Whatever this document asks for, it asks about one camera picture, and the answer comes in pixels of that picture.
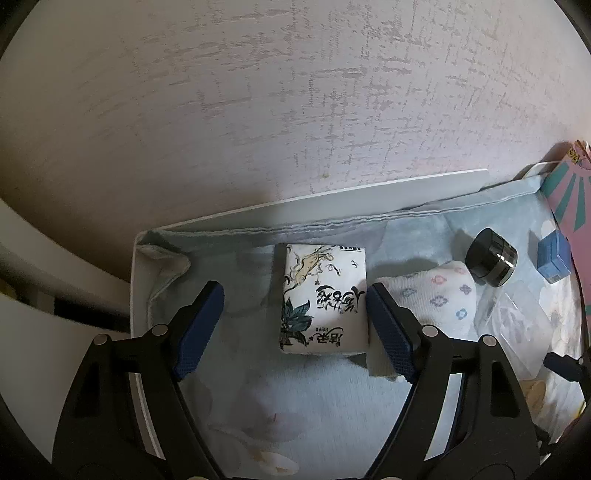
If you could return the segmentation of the blue square box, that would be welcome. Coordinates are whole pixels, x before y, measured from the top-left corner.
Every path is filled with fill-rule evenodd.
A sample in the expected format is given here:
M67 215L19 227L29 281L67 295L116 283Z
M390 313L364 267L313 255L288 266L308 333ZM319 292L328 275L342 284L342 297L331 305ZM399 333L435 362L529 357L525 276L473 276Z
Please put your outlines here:
M554 284L571 275L570 244L559 230L554 230L539 241L537 271L549 284Z

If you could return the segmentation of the black round jar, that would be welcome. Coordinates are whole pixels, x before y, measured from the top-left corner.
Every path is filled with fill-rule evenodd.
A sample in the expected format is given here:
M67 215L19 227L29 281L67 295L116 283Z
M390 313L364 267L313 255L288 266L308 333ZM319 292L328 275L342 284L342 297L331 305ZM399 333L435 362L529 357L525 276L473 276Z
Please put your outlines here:
M517 262L517 250L491 228L485 228L475 237L465 259L472 275L494 288L510 279Z

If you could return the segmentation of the white printed tissue pack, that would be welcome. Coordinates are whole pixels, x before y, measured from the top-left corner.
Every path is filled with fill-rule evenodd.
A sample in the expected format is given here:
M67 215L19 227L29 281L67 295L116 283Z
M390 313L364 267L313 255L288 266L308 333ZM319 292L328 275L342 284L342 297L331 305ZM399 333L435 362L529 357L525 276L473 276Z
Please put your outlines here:
M280 349L299 355L365 353L367 289L362 247L287 245Z

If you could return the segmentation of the clear plastic wrapper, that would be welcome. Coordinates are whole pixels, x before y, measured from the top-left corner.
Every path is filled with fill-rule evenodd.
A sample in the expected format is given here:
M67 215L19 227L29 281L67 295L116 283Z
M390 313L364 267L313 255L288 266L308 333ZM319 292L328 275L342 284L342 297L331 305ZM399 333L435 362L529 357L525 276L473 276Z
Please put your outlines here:
M478 302L475 329L494 336L518 380L535 379L549 352L553 328L538 300L518 281L486 288Z

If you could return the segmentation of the white patterned folded towel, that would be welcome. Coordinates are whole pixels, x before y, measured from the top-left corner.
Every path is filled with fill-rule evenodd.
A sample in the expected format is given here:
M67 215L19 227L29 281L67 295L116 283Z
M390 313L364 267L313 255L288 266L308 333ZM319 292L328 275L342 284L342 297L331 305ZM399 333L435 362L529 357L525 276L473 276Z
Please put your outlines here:
M377 281L421 324L434 325L450 338L476 338L477 289L464 263L450 261L427 271Z

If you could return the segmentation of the pink teal cardboard box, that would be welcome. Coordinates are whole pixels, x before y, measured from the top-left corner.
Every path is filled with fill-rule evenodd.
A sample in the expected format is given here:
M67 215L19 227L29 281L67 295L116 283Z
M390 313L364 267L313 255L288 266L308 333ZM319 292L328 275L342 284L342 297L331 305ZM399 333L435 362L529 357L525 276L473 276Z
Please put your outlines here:
M570 244L587 323L590 323L591 301L590 175L590 147L585 141L576 140L541 188L559 229Z

